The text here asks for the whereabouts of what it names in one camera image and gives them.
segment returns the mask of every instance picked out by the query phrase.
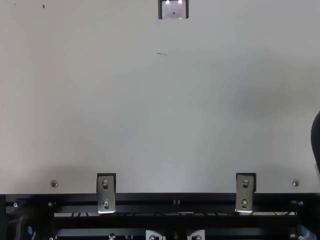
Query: bolt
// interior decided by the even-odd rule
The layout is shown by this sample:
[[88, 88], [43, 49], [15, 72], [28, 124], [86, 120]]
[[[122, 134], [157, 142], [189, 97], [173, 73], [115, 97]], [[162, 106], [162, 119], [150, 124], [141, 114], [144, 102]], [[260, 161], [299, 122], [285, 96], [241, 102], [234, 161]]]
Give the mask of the bolt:
[[241, 206], [245, 209], [247, 207], [247, 205], [248, 205], [248, 201], [246, 199], [243, 199], [241, 201]]
[[104, 200], [103, 206], [104, 206], [105, 209], [109, 208], [109, 200], [108, 199]]
[[295, 179], [292, 181], [293, 186], [298, 187], [300, 184], [300, 181], [298, 179]]
[[57, 181], [57, 180], [52, 180], [52, 181], [51, 181], [51, 186], [52, 186], [53, 188], [58, 187], [58, 181]]
[[114, 240], [116, 238], [116, 235], [114, 233], [111, 233], [109, 235], [109, 240]]
[[247, 179], [244, 179], [244, 180], [242, 181], [242, 185], [243, 185], [243, 187], [246, 189], [246, 188], [248, 187], [248, 185], [249, 185], [249, 181], [248, 181]]
[[108, 180], [103, 180], [102, 185], [103, 185], [104, 189], [107, 189], [108, 188]]

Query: white board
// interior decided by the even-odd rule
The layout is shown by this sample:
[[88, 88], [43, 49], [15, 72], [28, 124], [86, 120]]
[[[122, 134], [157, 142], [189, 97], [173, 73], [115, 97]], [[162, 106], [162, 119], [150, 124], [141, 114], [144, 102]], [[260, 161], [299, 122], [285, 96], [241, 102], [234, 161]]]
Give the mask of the white board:
[[319, 22], [318, 0], [0, 0], [0, 193], [319, 192]]

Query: metal bracket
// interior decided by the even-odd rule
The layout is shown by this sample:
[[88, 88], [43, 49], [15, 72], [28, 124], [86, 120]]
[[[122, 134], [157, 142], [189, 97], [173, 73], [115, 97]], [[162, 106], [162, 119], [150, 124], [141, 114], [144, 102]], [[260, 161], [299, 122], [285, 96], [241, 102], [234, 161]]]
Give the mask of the metal bracket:
[[166, 240], [166, 236], [153, 230], [145, 230], [145, 240]]
[[99, 214], [112, 214], [116, 211], [114, 176], [98, 176], [96, 179], [96, 194]]
[[187, 236], [187, 240], [206, 240], [205, 230], [193, 231]]
[[235, 211], [251, 213], [255, 191], [253, 175], [238, 174], [236, 176]]

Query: metal plate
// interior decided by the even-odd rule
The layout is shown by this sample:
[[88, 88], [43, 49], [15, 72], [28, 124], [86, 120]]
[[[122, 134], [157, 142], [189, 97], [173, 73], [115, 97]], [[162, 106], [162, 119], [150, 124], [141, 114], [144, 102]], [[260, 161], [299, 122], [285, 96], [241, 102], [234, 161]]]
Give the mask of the metal plate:
[[237, 212], [252, 212], [254, 188], [254, 176], [244, 174], [238, 174], [236, 176], [235, 210]]
[[96, 194], [99, 214], [112, 214], [116, 211], [114, 176], [98, 176], [96, 179]]
[[319, 0], [0, 0], [0, 193], [320, 192], [319, 21]]

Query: black object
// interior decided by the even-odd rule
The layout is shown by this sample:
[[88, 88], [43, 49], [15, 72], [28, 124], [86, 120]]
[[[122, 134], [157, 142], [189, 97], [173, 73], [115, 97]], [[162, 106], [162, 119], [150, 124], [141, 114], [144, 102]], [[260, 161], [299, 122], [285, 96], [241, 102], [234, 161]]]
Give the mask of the black object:
[[320, 112], [316, 115], [311, 127], [311, 146], [320, 172]]

